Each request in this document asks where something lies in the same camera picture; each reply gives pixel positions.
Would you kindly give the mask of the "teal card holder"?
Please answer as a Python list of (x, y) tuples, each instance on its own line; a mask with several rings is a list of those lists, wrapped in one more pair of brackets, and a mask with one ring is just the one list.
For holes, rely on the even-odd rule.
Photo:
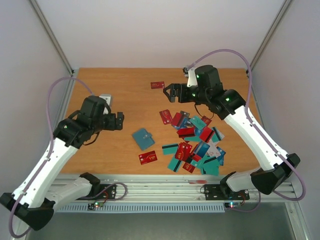
[(144, 151), (155, 144), (153, 136), (145, 128), (140, 128), (132, 134), (132, 137), (139, 148)]

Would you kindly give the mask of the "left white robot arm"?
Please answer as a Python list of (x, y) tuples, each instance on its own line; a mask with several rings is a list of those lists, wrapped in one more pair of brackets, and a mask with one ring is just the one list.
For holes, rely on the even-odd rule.
[(1, 195), (0, 203), (10, 211), (9, 219), (17, 217), (38, 231), (65, 205), (102, 195), (111, 185), (101, 184), (88, 172), (58, 191), (49, 188), (80, 147), (92, 144), (92, 136), (99, 136), (101, 131), (122, 130), (123, 121), (124, 114), (112, 113), (105, 99), (94, 95), (85, 98), (79, 110), (58, 123), (53, 141), (24, 182), (12, 193)]

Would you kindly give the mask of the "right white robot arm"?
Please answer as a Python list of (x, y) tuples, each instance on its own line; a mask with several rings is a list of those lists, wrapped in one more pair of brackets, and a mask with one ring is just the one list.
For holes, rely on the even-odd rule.
[(256, 169), (224, 177), (220, 182), (223, 194), (248, 189), (257, 189), (264, 195), (274, 193), (297, 168), (299, 156), (287, 153), (267, 134), (236, 90), (224, 89), (217, 68), (204, 65), (184, 73), (187, 83), (171, 83), (163, 89), (168, 100), (206, 105), (242, 138), (259, 163)]

